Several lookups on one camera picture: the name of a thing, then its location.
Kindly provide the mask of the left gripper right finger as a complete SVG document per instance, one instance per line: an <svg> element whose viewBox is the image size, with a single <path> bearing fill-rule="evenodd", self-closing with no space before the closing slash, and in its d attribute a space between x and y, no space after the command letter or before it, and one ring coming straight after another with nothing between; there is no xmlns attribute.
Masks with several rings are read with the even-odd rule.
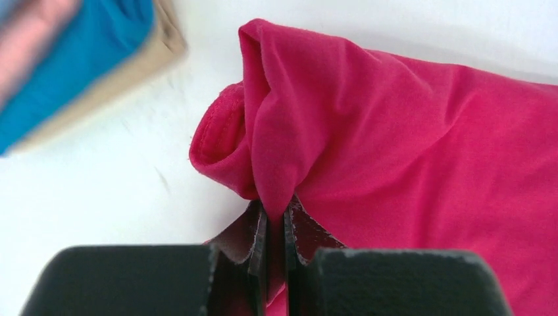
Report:
<svg viewBox="0 0 558 316"><path fill-rule="evenodd" d="M284 212L288 315L510 315L466 251L347 247L293 197Z"/></svg>

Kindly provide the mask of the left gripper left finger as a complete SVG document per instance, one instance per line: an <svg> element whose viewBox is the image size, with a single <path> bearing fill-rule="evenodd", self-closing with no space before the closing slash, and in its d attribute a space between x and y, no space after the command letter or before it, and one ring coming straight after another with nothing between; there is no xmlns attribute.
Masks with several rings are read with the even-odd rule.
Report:
<svg viewBox="0 0 558 316"><path fill-rule="evenodd" d="M82 246L46 265L24 315L264 315L259 201L205 244Z"/></svg>

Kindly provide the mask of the magenta t shirt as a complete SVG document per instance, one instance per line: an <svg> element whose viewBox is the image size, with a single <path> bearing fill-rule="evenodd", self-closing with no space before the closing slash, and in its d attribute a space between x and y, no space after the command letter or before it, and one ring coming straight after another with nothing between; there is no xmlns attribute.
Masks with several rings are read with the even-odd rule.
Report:
<svg viewBox="0 0 558 316"><path fill-rule="evenodd" d="M293 195L354 248L482 256L515 315L557 314L557 87L430 63L255 19L243 80L190 161L268 213L268 315L286 313Z"/></svg>

